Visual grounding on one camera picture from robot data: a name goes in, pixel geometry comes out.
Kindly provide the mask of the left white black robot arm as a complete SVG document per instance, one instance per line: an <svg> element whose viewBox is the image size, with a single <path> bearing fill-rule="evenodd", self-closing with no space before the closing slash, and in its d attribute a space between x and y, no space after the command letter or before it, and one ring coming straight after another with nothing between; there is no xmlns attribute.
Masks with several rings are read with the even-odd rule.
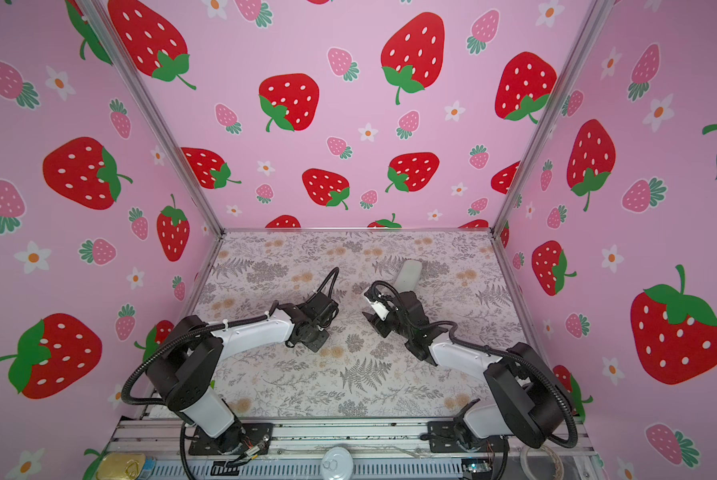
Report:
<svg viewBox="0 0 717 480"><path fill-rule="evenodd" d="M278 302L258 317L208 324L196 315L180 320L170 336L144 362L144 374L162 404L210 441L220 453L246 444L244 424L210 382L226 359L254 348L302 345L317 352L328 340L338 302L315 293L301 304Z"/></svg>

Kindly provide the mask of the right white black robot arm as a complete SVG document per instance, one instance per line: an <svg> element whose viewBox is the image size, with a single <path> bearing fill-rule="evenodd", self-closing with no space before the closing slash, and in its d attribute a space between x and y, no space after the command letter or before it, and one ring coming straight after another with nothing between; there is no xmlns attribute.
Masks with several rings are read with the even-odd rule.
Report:
<svg viewBox="0 0 717 480"><path fill-rule="evenodd" d="M578 445L572 397L529 344L500 350L462 340L456 322L432 322L415 292L391 288L382 294L379 288L387 285L379 282L365 292L374 330L404 337L408 352L422 362L485 380L492 393L493 405L474 400L453 418L450 441L466 451L497 436L514 436L536 449L548 441L568 449Z"/></svg>

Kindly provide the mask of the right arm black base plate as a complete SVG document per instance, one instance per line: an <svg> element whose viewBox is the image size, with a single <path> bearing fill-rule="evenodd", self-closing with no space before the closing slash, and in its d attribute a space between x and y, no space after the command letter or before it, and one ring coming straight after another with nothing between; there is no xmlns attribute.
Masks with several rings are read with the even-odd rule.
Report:
<svg viewBox="0 0 717 480"><path fill-rule="evenodd" d="M504 437L478 438L455 420L430 421L420 440L428 442L433 453L505 453L508 449Z"/></svg>

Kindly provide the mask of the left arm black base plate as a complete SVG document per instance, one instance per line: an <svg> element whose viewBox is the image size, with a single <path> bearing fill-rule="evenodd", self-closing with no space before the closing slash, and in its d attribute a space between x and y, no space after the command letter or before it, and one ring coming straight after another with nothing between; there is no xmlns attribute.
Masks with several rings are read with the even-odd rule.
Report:
<svg viewBox="0 0 717 480"><path fill-rule="evenodd" d="M196 427L190 438L188 454L192 456L226 455L238 457L254 450L252 455L266 455L274 433L274 423L244 422L232 425L228 431L212 438Z"/></svg>

